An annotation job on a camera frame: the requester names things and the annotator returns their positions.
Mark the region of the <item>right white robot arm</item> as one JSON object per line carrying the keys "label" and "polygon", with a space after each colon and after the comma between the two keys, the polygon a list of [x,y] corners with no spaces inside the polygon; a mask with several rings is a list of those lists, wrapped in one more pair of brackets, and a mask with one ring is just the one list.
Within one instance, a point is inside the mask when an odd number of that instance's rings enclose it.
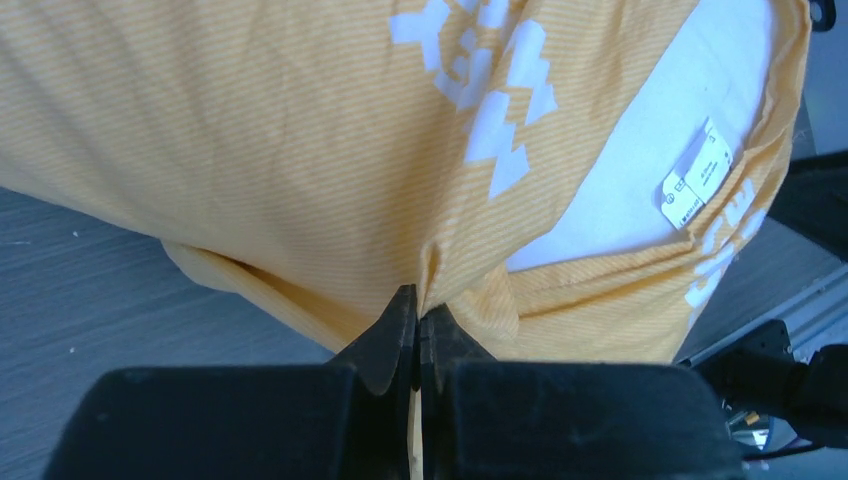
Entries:
{"label": "right white robot arm", "polygon": [[847,152],[789,164],[768,216],[847,260]]}

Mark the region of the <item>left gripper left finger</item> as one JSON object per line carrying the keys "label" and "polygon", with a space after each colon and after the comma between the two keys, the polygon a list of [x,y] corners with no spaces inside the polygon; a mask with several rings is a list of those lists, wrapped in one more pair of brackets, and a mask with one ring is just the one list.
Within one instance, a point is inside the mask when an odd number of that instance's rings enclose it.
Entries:
{"label": "left gripper left finger", "polygon": [[407,479],[416,290],[322,364],[102,375],[48,479]]}

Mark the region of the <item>yellow printed pillowcase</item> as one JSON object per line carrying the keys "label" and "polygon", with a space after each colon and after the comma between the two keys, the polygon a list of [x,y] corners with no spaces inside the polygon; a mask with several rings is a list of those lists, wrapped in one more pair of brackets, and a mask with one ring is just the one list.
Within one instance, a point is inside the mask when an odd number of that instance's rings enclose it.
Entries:
{"label": "yellow printed pillowcase", "polygon": [[682,238],[511,272],[701,1],[5,1],[1,184],[160,239],[338,350],[395,289],[510,360],[668,363],[790,160],[811,34],[777,20],[740,150],[659,192]]}

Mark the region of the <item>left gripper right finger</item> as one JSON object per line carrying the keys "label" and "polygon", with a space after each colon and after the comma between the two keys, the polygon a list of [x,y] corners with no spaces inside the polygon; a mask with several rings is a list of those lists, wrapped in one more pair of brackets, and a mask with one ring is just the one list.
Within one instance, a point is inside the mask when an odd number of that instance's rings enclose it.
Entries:
{"label": "left gripper right finger", "polygon": [[712,389],[668,365],[499,361],[440,306],[419,324],[427,479],[740,479]]}

